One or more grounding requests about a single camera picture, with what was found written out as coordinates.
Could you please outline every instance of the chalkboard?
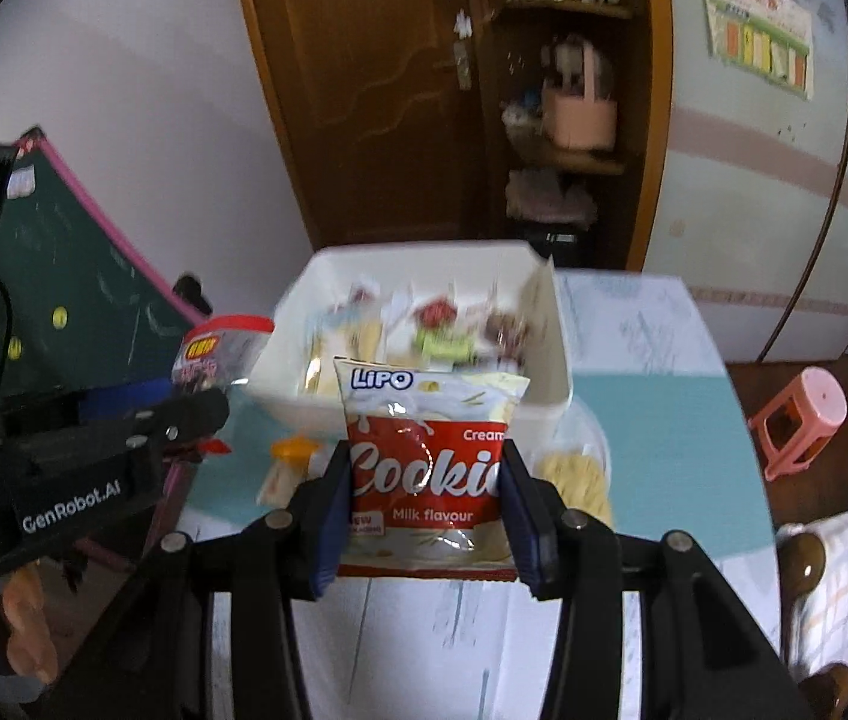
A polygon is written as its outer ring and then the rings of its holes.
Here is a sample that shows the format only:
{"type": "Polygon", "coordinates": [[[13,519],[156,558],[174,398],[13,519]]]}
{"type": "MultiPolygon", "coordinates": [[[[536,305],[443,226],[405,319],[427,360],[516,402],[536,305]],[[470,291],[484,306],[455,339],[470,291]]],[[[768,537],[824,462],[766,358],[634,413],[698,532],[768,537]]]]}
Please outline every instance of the chalkboard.
{"type": "MultiPolygon", "coordinates": [[[[40,129],[19,146],[0,221],[0,280],[13,310],[0,395],[169,375],[200,317],[101,213],[40,129]]],[[[0,358],[6,319],[0,295],[0,358]]]]}

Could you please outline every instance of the metal bolt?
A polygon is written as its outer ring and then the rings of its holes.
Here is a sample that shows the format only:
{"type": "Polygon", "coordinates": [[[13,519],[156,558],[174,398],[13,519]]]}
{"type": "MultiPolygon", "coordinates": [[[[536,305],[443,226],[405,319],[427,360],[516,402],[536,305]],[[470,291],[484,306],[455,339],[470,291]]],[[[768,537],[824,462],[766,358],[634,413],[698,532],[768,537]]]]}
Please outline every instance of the metal bolt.
{"type": "Polygon", "coordinates": [[[587,514],[580,509],[565,509],[564,514],[560,515],[560,521],[568,528],[579,531],[587,525],[587,514]]]}
{"type": "Polygon", "coordinates": [[[670,531],[667,534],[667,546],[675,552],[690,552],[694,539],[683,531],[670,531]]]}
{"type": "Polygon", "coordinates": [[[165,552],[181,552],[187,546],[187,536],[180,531],[168,533],[161,540],[161,549],[165,552]]]}
{"type": "Polygon", "coordinates": [[[294,522],[294,515],[288,509],[274,509],[273,512],[264,515],[264,523],[272,531],[283,531],[285,528],[290,528],[291,522],[294,522]]]}

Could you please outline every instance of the door handle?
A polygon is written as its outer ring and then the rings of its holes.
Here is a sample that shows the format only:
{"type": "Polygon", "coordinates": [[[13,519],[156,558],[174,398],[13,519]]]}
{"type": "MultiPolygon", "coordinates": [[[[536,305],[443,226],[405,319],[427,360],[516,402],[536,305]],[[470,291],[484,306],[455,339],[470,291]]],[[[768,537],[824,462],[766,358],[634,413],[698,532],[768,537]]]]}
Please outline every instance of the door handle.
{"type": "Polygon", "coordinates": [[[454,58],[442,59],[432,64],[435,70],[456,70],[458,72],[458,88],[466,92],[471,88],[471,58],[467,53],[466,43],[462,40],[454,42],[454,58]]]}

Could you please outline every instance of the pink plastic stool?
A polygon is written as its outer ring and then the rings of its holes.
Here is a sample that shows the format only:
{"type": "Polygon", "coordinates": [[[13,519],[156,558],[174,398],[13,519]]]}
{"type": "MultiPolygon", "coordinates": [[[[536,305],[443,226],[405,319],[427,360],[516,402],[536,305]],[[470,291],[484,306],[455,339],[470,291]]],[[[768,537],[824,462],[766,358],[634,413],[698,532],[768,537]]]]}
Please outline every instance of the pink plastic stool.
{"type": "Polygon", "coordinates": [[[757,431],[757,440],[768,459],[763,478],[772,482],[778,476],[806,469],[845,418],[847,398],[838,380],[821,367],[806,367],[747,420],[747,427],[757,431]],[[783,446],[777,447],[768,432],[768,420],[781,410],[796,424],[796,430],[783,446]]]}

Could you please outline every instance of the brown door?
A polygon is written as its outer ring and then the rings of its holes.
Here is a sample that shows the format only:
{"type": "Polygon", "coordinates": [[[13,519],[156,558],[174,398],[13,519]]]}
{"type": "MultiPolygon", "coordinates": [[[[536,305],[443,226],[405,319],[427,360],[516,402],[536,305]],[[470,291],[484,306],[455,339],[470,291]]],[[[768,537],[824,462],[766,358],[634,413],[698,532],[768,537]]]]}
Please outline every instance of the brown door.
{"type": "Polygon", "coordinates": [[[316,245],[473,237],[486,172],[467,0],[251,0],[316,245]]]}

